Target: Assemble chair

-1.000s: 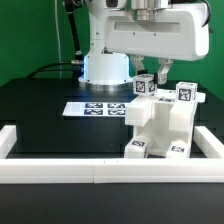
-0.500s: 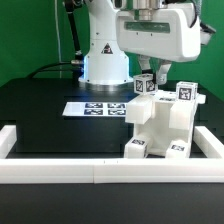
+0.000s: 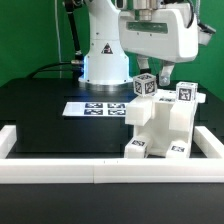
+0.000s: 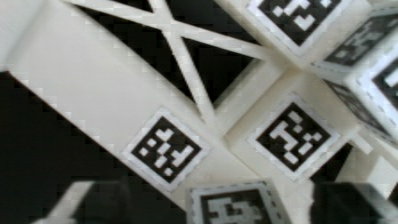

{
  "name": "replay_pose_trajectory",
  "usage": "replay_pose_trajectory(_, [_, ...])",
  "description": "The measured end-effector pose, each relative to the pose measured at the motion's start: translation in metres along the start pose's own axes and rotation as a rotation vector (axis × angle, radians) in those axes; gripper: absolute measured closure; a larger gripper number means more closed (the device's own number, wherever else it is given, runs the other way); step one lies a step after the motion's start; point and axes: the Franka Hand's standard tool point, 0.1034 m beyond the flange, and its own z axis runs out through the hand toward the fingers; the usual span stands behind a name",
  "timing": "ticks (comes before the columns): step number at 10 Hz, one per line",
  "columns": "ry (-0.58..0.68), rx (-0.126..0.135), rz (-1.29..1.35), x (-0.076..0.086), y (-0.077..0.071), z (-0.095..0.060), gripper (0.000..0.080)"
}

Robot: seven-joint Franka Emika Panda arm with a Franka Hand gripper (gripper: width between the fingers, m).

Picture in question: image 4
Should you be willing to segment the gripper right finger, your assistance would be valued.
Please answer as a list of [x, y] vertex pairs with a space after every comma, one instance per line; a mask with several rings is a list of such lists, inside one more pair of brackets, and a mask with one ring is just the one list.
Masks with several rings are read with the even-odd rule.
[[398, 206], [370, 183], [322, 183], [313, 199], [312, 224], [398, 224]]

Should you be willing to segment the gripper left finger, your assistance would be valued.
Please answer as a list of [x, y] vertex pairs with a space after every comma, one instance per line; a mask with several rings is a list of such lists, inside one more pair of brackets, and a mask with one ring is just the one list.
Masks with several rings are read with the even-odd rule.
[[120, 181], [77, 181], [33, 224], [129, 224]]

